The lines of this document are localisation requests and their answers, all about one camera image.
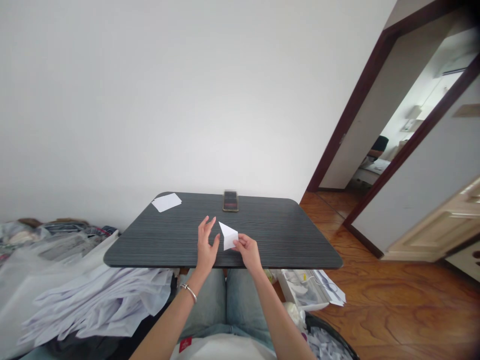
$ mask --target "black bag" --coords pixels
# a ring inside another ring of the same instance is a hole
[[[339,332],[335,330],[328,322],[310,314],[309,312],[305,312],[305,323],[309,333],[311,332],[310,329],[312,327],[325,330],[332,338],[338,341],[345,348],[353,360],[360,360],[353,347],[351,347],[350,344],[342,337],[342,335],[340,335]]]

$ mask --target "bed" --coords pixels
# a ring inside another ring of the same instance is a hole
[[[367,183],[373,185],[389,165],[390,161],[377,159],[368,166],[359,167],[351,179],[357,184]]]

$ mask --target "door frame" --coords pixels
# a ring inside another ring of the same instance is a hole
[[[413,133],[411,138],[406,142],[403,148],[393,158],[390,165],[378,177],[371,189],[355,206],[351,213],[347,216],[344,225],[351,225],[358,215],[367,207],[370,201],[379,193],[380,189],[390,180],[393,174],[414,152],[417,146],[425,139],[429,132],[439,123],[450,107],[458,100],[470,84],[480,75],[480,53],[472,60],[470,65],[465,69],[457,81],[447,91],[445,96],[433,108],[431,113],[421,123],[418,129]]]
[[[313,173],[313,176],[307,187],[308,192],[314,193],[318,191],[320,183],[322,182],[327,170],[334,160],[337,151],[340,148],[343,137],[347,134],[350,126],[354,122],[355,117],[357,116],[362,104],[365,101],[365,98],[372,88],[372,85],[377,79],[377,76],[387,60],[387,57],[392,51],[397,39],[413,30],[422,27],[425,24],[428,24],[446,14],[451,13],[454,10],[459,9],[461,6],[465,5],[465,3],[466,1],[463,0],[434,0],[428,5],[422,7],[420,10],[396,22],[381,32],[380,37],[378,38],[378,41],[376,42],[375,47],[373,48],[373,51],[365,65],[365,68],[363,69],[360,78],[353,89],[350,99],[343,110],[340,120],[333,131],[330,141],[323,152],[315,172]],[[382,176],[378,178],[375,184],[382,180],[381,177]]]

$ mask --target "red label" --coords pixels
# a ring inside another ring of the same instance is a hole
[[[187,337],[186,339],[183,339],[180,341],[180,348],[178,349],[178,353],[180,354],[183,350],[188,348],[190,345],[192,345],[192,338]]]

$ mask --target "cable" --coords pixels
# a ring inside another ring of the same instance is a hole
[[[325,286],[325,284],[319,283],[319,282],[317,281],[317,278],[315,277],[315,275],[310,276],[308,279],[306,279],[306,280],[304,280],[304,281],[301,281],[301,280],[299,279],[298,282],[299,282],[300,284],[305,284],[305,283],[307,283],[311,278],[315,278],[313,281],[314,281],[318,286],[321,286],[321,287],[324,287],[324,286]],[[296,285],[296,283],[293,282],[292,280],[287,279],[286,277],[285,277],[285,279],[286,279],[289,283],[292,283],[292,284]],[[336,289],[333,289],[333,288],[332,288],[332,291],[337,292],[337,291],[339,290],[339,287],[337,286],[337,284],[335,284],[335,283],[333,283],[333,282],[327,282],[327,284],[328,284],[328,285],[333,285],[333,286],[335,286]]]

